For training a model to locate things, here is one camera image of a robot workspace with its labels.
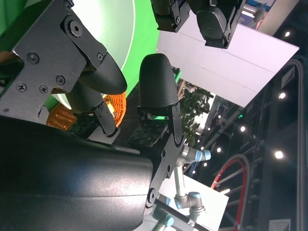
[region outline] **white backdrop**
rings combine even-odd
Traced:
[[[181,78],[245,107],[298,47],[238,25],[227,50],[206,47],[190,17],[178,33],[160,32],[157,52],[182,70]]]

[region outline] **black metal bracket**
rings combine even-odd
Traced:
[[[152,0],[151,2],[158,30],[178,32],[189,17],[190,7],[186,1],[167,0],[157,3],[156,0]]]
[[[129,143],[153,163],[153,179],[145,210],[145,214],[149,214],[163,180],[170,178],[184,145],[180,103],[162,108],[138,107],[137,112],[141,124]],[[167,119],[151,119],[155,115]]]
[[[151,116],[165,116],[167,117],[166,126],[173,133],[174,142],[176,145],[180,145],[182,141],[182,121],[181,121],[181,109],[180,103],[162,108],[148,108],[148,107],[137,107],[137,113],[142,121],[150,120]]]
[[[0,65],[13,69],[12,63],[22,63],[0,95],[0,115],[45,123],[38,115],[51,92],[71,92],[85,70],[82,84],[89,86],[93,80],[112,93],[125,91],[120,68],[71,10],[73,5],[71,0],[38,2],[27,7],[0,37]]]

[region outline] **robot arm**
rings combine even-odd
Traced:
[[[227,49],[235,32],[245,0],[151,0],[158,30],[178,32],[189,17],[190,9],[205,45]]]

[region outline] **black cylinder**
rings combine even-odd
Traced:
[[[56,128],[0,117],[0,230],[134,230],[152,162]]]

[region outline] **green plant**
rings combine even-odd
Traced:
[[[184,98],[180,101],[180,105],[183,133],[191,147],[195,145],[195,134],[200,125],[193,123],[194,119],[202,113],[209,112],[208,100],[210,97],[210,92],[186,82]]]

